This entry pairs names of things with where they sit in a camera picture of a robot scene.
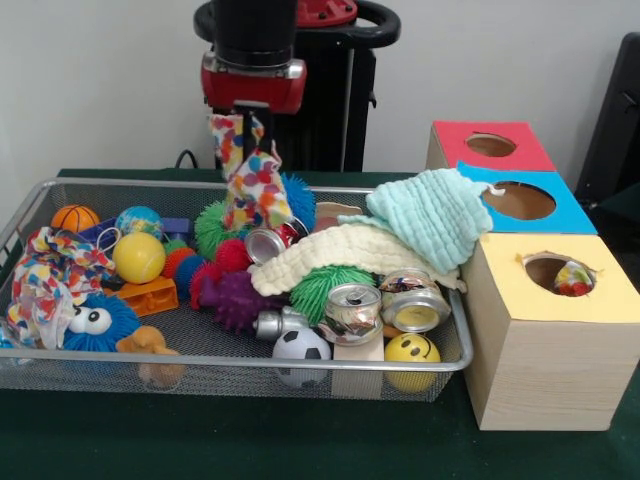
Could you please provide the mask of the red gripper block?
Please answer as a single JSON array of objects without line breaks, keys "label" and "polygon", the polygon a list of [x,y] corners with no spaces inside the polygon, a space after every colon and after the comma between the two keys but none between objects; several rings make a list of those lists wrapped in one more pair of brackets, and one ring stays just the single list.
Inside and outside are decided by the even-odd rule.
[{"label": "red gripper block", "polygon": [[[260,108],[263,125],[261,150],[273,149],[272,112],[293,115],[301,108],[306,78],[307,66],[303,60],[293,60],[284,69],[265,71],[232,69],[217,60],[203,60],[201,64],[201,85],[209,107],[230,110],[236,102],[258,102],[269,106]],[[244,110],[242,117],[242,159],[246,161],[256,146],[254,115],[251,110]]]}]

